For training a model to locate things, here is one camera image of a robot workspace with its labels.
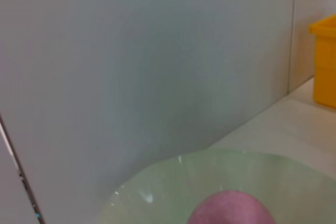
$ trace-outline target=yellow plastic bin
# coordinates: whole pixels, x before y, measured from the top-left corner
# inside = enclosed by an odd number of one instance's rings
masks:
[[[336,108],[336,15],[310,26],[316,35],[314,100]]]

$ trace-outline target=green glass bowl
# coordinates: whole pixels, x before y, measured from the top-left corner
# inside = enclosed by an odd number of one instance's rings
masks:
[[[336,181],[291,159],[203,151],[149,166],[121,186],[102,224],[186,224],[206,197],[239,190],[257,198],[277,224],[335,224]]]

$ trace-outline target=pink object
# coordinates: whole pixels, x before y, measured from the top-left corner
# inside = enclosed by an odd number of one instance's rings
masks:
[[[206,198],[187,224],[275,224],[268,210],[241,191],[221,191]]]

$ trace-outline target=gray partition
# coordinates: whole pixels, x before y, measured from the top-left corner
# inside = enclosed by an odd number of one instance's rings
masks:
[[[0,134],[0,223],[38,224],[17,169]]]
[[[0,111],[47,224],[286,94],[293,0],[4,0]]]

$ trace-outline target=white countertop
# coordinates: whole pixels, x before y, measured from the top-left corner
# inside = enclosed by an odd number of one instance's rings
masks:
[[[312,99],[313,79],[211,148],[279,154],[336,178],[336,110]]]

